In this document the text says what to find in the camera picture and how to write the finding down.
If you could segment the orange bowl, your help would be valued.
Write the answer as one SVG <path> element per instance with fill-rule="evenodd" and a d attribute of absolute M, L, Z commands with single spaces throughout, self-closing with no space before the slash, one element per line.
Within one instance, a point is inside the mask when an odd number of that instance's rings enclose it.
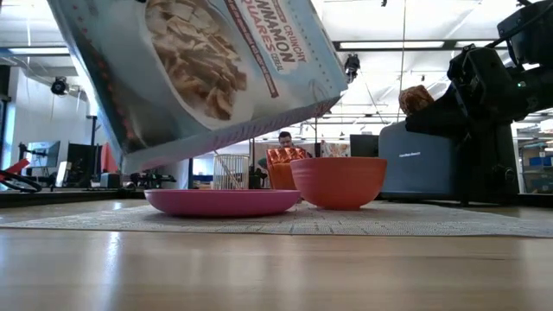
<path fill-rule="evenodd" d="M 308 203 L 331 210 L 359 210 L 375 200 L 387 161 L 377 157 L 320 157 L 290 163 L 296 188 Z"/>

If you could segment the cinnamon squares cereal box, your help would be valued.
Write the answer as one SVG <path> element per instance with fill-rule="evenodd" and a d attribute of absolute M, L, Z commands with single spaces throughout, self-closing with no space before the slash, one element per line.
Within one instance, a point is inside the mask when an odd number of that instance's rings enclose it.
<path fill-rule="evenodd" d="M 346 77 L 311 0 L 48 0 L 119 169 L 328 111 Z"/>

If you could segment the grey woven placemat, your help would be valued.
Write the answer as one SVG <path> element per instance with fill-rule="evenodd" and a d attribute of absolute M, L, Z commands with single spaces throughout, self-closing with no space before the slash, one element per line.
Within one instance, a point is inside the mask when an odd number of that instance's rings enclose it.
<path fill-rule="evenodd" d="M 339 212 L 296 205 L 276 215 L 253 218 L 168 216 L 152 206 L 11 222 L 11 228 L 116 232 L 192 232 L 272 235 L 553 238 L 553 221 L 428 204 L 373 202 Z"/>

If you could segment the pink plate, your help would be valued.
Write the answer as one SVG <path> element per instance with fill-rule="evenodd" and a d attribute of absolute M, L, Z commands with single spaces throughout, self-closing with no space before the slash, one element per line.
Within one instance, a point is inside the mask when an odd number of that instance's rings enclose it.
<path fill-rule="evenodd" d="M 150 189 L 146 200 L 157 210 L 186 217 L 259 217 L 284 213 L 300 199 L 297 190 Z"/>

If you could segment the black background monitor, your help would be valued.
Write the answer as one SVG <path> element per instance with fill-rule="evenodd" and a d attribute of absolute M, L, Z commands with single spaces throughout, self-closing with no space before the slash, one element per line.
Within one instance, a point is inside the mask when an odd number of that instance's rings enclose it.
<path fill-rule="evenodd" d="M 352 134 L 350 136 L 351 157 L 378 157 L 379 136 Z"/>

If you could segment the background computer monitor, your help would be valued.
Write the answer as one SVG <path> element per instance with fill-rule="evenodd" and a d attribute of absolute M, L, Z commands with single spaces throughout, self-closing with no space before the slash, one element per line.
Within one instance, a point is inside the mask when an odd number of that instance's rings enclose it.
<path fill-rule="evenodd" d="M 26 159 L 30 168 L 55 168 L 59 153 L 60 141 L 29 143 Z"/>

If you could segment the person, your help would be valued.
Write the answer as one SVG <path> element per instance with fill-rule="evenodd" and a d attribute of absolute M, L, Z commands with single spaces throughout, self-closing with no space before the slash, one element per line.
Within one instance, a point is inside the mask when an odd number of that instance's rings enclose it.
<path fill-rule="evenodd" d="M 293 160 L 302 158 L 312 158 L 312 154 L 300 146 L 293 143 L 292 136 L 288 131 L 281 131 L 278 135 L 279 145 L 270 145 L 265 151 L 269 157 L 261 157 L 257 160 L 257 165 L 267 170 L 269 164 L 290 163 Z"/>

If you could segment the orange faceted tumbler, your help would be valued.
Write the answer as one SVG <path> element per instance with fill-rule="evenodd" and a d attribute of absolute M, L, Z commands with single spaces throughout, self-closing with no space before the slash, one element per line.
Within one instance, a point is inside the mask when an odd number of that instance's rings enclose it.
<path fill-rule="evenodd" d="M 276 190 L 296 190 L 290 163 L 308 157 L 305 149 L 287 147 L 267 149 L 267 170 L 270 178 L 270 186 Z"/>

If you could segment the brown toast slice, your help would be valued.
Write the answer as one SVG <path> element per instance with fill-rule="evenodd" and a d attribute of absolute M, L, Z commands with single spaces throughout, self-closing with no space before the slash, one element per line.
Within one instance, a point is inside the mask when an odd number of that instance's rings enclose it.
<path fill-rule="evenodd" d="M 406 116 L 432 105 L 435 100 L 425 86 L 412 86 L 402 90 L 398 96 L 399 107 Z"/>

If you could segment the storage shelf with boxes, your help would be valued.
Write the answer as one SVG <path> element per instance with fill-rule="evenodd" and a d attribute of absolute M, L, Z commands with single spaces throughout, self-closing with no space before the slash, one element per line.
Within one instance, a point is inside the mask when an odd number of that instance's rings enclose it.
<path fill-rule="evenodd" d="M 525 194 L 553 194 L 553 138 L 534 139 L 519 147 Z"/>

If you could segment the black overhead frame bar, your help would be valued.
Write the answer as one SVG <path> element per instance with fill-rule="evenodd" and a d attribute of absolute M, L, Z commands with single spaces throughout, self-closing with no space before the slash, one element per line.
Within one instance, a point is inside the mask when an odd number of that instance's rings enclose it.
<path fill-rule="evenodd" d="M 368 53 L 368 52 L 420 52 L 420 51 L 454 51 L 474 44 L 484 47 L 492 40 L 484 39 L 442 39 L 413 41 L 334 41 L 337 52 Z M 0 57 L 55 57 L 69 56 L 70 52 L 64 45 L 54 46 L 19 46 L 0 47 Z"/>

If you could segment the black toaster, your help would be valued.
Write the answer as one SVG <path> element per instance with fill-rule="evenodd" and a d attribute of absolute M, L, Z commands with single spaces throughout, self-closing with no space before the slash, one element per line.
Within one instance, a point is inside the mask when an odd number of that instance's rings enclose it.
<path fill-rule="evenodd" d="M 387 161 L 381 194 L 388 200 L 507 203 L 519 193 L 509 124 L 434 136 L 400 122 L 381 130 L 378 147 Z"/>

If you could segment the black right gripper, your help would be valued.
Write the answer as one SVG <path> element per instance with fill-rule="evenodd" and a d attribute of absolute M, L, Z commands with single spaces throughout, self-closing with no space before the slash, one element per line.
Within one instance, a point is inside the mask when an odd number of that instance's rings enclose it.
<path fill-rule="evenodd" d="M 469 45 L 449 62 L 445 93 L 425 111 L 406 118 L 407 131 L 460 137 L 473 122 L 511 122 L 530 112 L 526 89 L 492 48 Z"/>

